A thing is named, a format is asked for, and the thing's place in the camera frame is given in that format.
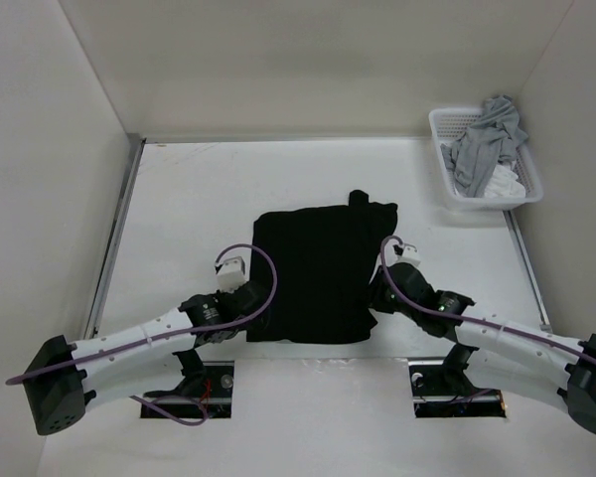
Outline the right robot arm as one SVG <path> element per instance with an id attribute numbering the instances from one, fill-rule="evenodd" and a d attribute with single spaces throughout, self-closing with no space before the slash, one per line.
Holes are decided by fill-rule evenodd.
<path id="1" fill-rule="evenodd" d="M 507 391 L 567 413 L 596 435 L 596 334 L 560 337 L 516 323 L 469 319 L 471 298 L 435 290 L 412 264 L 379 267 L 369 286 L 370 308 L 410 318 L 452 348 L 429 371 L 413 369 L 415 396 L 467 400 L 476 393 Z"/>

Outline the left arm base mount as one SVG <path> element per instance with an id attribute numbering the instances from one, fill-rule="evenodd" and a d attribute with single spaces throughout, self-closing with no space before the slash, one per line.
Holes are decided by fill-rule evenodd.
<path id="1" fill-rule="evenodd" d="M 202 362 L 196 355 L 190 365 L 192 372 L 173 389 L 152 391 L 141 397 L 141 418 L 168 418 L 164 412 L 190 424 L 231 418 L 235 362 Z"/>

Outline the black tank top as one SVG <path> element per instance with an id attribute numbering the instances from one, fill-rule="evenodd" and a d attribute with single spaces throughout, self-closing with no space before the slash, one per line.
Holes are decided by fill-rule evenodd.
<path id="1" fill-rule="evenodd" d="M 253 224 L 250 278 L 277 290 L 250 343 L 355 344 L 370 338 L 369 285 L 398 206 L 354 190 L 344 205 L 268 212 Z"/>

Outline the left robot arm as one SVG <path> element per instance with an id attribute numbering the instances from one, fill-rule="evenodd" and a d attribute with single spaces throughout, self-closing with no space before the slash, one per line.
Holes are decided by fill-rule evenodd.
<path id="1" fill-rule="evenodd" d="M 197 294 L 153 320 L 108 336 L 48 339 L 22 377 L 37 433 L 61 432 L 119 398 L 194 395 L 205 373 L 198 348 L 230 340 L 262 320 L 275 292 L 248 281 L 234 291 Z"/>

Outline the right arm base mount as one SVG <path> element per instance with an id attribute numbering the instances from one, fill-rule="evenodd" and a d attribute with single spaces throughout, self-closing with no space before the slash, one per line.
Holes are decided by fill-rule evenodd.
<path id="1" fill-rule="evenodd" d="M 498 390 L 477 388 L 466 378 L 474 348 L 454 345 L 443 358 L 408 361 L 413 411 L 417 418 L 506 417 Z"/>

